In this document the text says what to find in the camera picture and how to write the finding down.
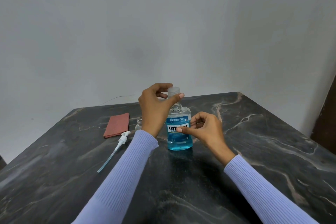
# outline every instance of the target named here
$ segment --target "bottle cap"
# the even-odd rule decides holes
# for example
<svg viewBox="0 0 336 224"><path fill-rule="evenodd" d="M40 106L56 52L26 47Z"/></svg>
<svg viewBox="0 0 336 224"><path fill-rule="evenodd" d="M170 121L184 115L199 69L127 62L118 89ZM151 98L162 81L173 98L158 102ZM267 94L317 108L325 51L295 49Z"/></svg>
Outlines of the bottle cap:
<svg viewBox="0 0 336 224"><path fill-rule="evenodd" d="M179 87L168 88L168 98L171 98L173 95L181 93Z"/></svg>

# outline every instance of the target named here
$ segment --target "mouthwash bottle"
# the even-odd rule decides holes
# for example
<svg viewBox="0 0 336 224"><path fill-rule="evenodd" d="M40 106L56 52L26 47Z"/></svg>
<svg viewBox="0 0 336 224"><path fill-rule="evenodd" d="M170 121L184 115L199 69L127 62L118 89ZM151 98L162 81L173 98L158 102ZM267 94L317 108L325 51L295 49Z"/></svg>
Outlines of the mouthwash bottle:
<svg viewBox="0 0 336 224"><path fill-rule="evenodd" d="M179 87L168 89L168 98L180 93ZM190 128L191 111L187 107L182 107L180 102L174 104L169 111L166 119L168 132L168 149L173 151L185 150L193 146L190 135L185 135L176 131L178 127Z"/></svg>

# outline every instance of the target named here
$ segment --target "folded napkin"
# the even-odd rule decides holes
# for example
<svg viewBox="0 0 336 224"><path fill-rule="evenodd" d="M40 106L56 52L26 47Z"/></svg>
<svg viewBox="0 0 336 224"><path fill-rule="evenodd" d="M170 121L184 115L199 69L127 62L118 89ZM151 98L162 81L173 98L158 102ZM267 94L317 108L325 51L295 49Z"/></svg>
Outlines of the folded napkin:
<svg viewBox="0 0 336 224"><path fill-rule="evenodd" d="M108 121L104 137L109 138L117 135L121 135L125 131L128 131L129 113L121 115L111 116Z"/></svg>

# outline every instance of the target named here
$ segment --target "sleeve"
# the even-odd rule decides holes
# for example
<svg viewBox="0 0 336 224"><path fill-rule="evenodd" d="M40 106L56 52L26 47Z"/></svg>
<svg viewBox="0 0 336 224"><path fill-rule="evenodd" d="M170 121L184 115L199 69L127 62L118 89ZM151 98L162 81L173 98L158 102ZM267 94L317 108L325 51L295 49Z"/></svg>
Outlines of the sleeve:
<svg viewBox="0 0 336 224"><path fill-rule="evenodd" d="M263 178L240 155L235 156L226 165L224 172L237 185L263 223L317 223Z"/></svg>
<svg viewBox="0 0 336 224"><path fill-rule="evenodd" d="M121 223L149 155L158 146L152 135L136 131L125 153L73 223Z"/></svg>

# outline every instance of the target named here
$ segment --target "marble table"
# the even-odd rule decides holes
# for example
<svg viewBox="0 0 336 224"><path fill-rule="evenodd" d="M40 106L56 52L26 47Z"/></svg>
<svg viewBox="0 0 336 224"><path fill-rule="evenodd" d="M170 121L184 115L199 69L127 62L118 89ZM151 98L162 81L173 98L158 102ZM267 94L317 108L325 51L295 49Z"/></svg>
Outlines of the marble table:
<svg viewBox="0 0 336 224"><path fill-rule="evenodd" d="M320 223L336 223L336 156L241 93L188 97L192 114L213 113L226 142ZM0 223L71 223L124 153L105 169L119 137L103 138L109 117L138 103L71 111L0 172ZM162 128L123 223L260 223L223 166L197 139L169 151Z"/></svg>

